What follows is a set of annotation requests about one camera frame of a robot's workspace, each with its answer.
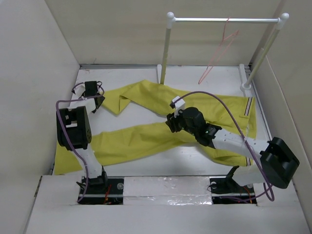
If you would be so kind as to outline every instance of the yellow trousers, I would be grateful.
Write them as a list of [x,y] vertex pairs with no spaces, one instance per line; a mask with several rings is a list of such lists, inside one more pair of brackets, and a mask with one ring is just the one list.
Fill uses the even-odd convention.
[[[160,115],[173,112],[169,103],[176,96],[188,91],[170,88],[166,85],[152,83],[147,80],[130,84],[119,89],[107,91],[103,106],[118,115],[131,102],[135,102]],[[218,96],[231,110],[244,134],[256,136],[255,104],[252,97]],[[221,103],[205,94],[193,94],[184,98],[186,108],[194,106],[201,111],[207,122],[238,134],[232,119]],[[171,133],[165,123],[138,125],[113,132],[102,132],[92,136],[92,149],[102,165],[112,165],[140,159],[168,149],[196,142],[194,136],[181,131]],[[246,157],[225,151],[201,146],[212,161],[229,166],[247,166]],[[81,170],[73,154],[57,144],[55,174]]]

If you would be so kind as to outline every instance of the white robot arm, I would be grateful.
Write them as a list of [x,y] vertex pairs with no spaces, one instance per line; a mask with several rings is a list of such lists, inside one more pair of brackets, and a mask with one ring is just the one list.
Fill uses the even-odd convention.
[[[223,181],[224,184],[219,186],[218,189],[221,187],[220,191],[215,188],[212,189],[213,193],[225,193],[224,187],[227,186],[227,183],[228,187],[231,184],[245,186],[264,183],[263,173],[270,184],[281,189],[287,188],[299,166],[299,160],[282,139],[277,137],[271,141],[249,137],[243,139],[242,136],[233,134],[220,126],[206,123],[203,114],[197,108],[184,109],[185,102],[180,97],[174,98],[170,106],[175,109],[174,113],[167,115],[166,124],[171,132],[187,131],[195,136],[201,145],[231,151],[247,158],[247,167],[232,168]],[[251,165],[249,159],[257,160],[261,168]]]
[[[57,135],[60,146],[66,147],[74,154],[85,172],[85,178],[77,184],[83,190],[87,187],[90,192],[96,190],[105,193],[108,188],[108,178],[90,145],[92,134],[88,119],[88,115],[95,113],[105,99],[103,95],[100,95],[99,87],[98,82],[88,81],[73,90],[73,93],[81,100],[71,102],[68,108],[58,110],[61,119],[58,115]],[[75,153],[64,132],[68,135]]]

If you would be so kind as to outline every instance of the white platform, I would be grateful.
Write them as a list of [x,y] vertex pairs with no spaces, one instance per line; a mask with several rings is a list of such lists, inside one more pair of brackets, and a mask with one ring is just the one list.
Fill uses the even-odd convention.
[[[168,67],[165,84],[182,90],[243,96],[238,67],[215,67],[198,85],[205,67]],[[143,79],[157,82],[156,67],[80,70],[77,82],[100,80],[112,90]],[[256,106],[257,138],[269,139],[260,106]],[[100,108],[89,118],[92,133],[138,124],[164,122],[165,118],[130,103],[117,117]],[[109,176],[225,175],[230,167],[215,164],[195,145],[177,147],[140,160],[107,166]],[[75,205],[81,172],[45,176],[27,233],[309,233],[294,187],[274,189],[275,202],[265,196],[249,205]],[[263,191],[255,186],[255,193]]]

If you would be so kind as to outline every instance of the white partition wall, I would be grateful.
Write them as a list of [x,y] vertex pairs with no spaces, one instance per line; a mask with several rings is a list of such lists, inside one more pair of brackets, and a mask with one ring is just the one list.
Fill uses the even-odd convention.
[[17,234],[54,158],[55,102],[79,65],[44,0],[1,0],[0,32],[0,233]]
[[290,19],[254,82],[272,135],[282,137],[301,164],[294,175],[298,197],[312,227],[312,27],[309,0],[287,1]]
[[[166,14],[197,18],[271,18],[279,0],[46,0],[79,63],[160,64]],[[175,25],[168,64],[207,65],[224,23]],[[233,23],[239,35],[219,65],[248,65],[266,25]]]

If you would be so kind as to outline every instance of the purple cable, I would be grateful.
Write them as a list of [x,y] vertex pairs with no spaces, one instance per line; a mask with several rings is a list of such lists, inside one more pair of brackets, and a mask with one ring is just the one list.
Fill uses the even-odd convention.
[[[245,139],[245,135],[243,134],[242,130],[240,129],[240,127],[239,127],[237,121],[235,120],[233,114],[231,113],[230,109],[229,109],[229,108],[226,106],[226,104],[225,104],[220,98],[218,98],[216,95],[211,94],[211,93],[208,93],[208,92],[205,92],[205,91],[194,91],[194,92],[190,92],[190,93],[188,93],[188,94],[183,95],[182,97],[180,97],[180,98],[178,98],[177,100],[175,100],[173,103],[176,103],[176,102],[180,101],[181,99],[183,99],[183,98],[185,98],[185,97],[187,97],[188,95],[191,95],[191,94],[207,94],[207,95],[212,96],[212,97],[214,97],[215,99],[217,99],[217,100],[224,106],[224,108],[227,110],[227,112],[229,113],[229,115],[230,115],[231,119],[233,120],[233,122],[234,122],[236,128],[238,129],[238,131],[239,131],[241,137],[242,137],[243,139]],[[254,151],[252,150],[252,148],[251,148],[251,146],[249,145],[248,141],[245,141],[245,144],[246,144],[246,146],[247,146],[247,148],[248,148],[250,154],[252,155],[253,160],[255,161],[257,167],[259,168],[259,170],[260,170],[260,172],[261,172],[261,174],[262,174],[262,176],[263,176],[265,182],[268,184],[268,187],[269,187],[267,190],[265,189],[265,191],[264,191],[261,195],[266,194],[267,197],[268,197],[268,199],[269,199],[270,201],[274,201],[274,200],[275,200],[275,197],[274,197],[274,193],[273,193],[273,190],[272,190],[272,185],[269,183],[269,180],[268,180],[267,176],[264,174],[264,172],[263,172],[263,170],[262,170],[262,168],[261,168],[261,165],[260,165],[260,163],[258,162],[258,160],[257,160],[257,158],[256,158],[256,156],[255,156],[255,154],[254,154]],[[237,199],[237,200],[239,199],[239,201],[244,201],[243,199],[240,199],[240,198],[237,198],[237,197],[233,197],[233,198],[235,198],[235,199]]]
[[[76,85],[74,86],[74,88],[76,88],[78,85],[81,85],[81,84],[83,84],[83,82],[82,82],[82,83],[76,84]],[[78,199],[78,201],[77,201],[78,203],[79,203],[79,202],[84,198],[84,196],[86,195],[87,188],[88,188],[89,171],[88,171],[87,162],[84,160],[83,157],[80,156],[80,154],[78,154],[78,152],[76,151],[76,149],[74,148],[73,144],[72,144],[71,141],[70,141],[70,138],[69,138],[69,136],[68,136],[68,134],[67,134],[67,132],[66,132],[65,125],[64,125],[64,123],[63,123],[63,121],[62,121],[62,117],[60,116],[59,104],[60,104],[61,102],[62,102],[62,103],[66,103],[66,102],[76,102],[76,101],[83,101],[83,100],[90,99],[90,98],[98,98],[98,97],[101,97],[101,96],[104,95],[104,89],[103,89],[100,85],[99,85],[98,87],[102,90],[103,94],[101,94],[101,95],[95,95],[95,96],[91,96],[91,97],[87,97],[87,98],[85,98],[85,99],[79,98],[79,99],[74,99],[74,100],[59,100],[59,101],[57,101],[57,103],[56,103],[56,109],[57,109],[58,120],[59,120],[60,126],[61,126],[61,128],[62,128],[62,130],[63,130],[63,132],[64,132],[64,135],[65,135],[65,138],[66,138],[66,140],[67,140],[67,143],[69,144],[69,147],[70,147],[71,150],[75,153],[75,155],[76,155],[78,158],[80,158],[80,160],[82,161],[82,163],[83,163],[83,165],[84,165],[84,168],[85,168],[85,170],[86,170],[86,187],[85,187],[85,189],[84,189],[84,191],[83,191],[83,193],[82,193],[82,196]]]
[[78,84],[75,84],[75,86],[72,88],[72,91],[73,91],[77,86],[79,86],[79,85],[81,85],[81,84],[83,84],[83,82],[80,82],[80,83],[78,83]]
[[255,200],[255,199],[263,196],[264,194],[267,195],[268,191],[270,190],[270,188],[272,188],[272,185],[269,185],[269,187],[266,188],[265,183],[263,183],[263,187],[264,187],[264,192],[259,194],[259,195],[257,195],[257,196],[254,196],[253,198],[241,199],[241,198],[234,197],[234,196],[223,196],[221,198],[227,198],[227,199],[232,199],[232,200],[237,200],[237,201],[240,201],[240,202],[248,203],[247,201]]

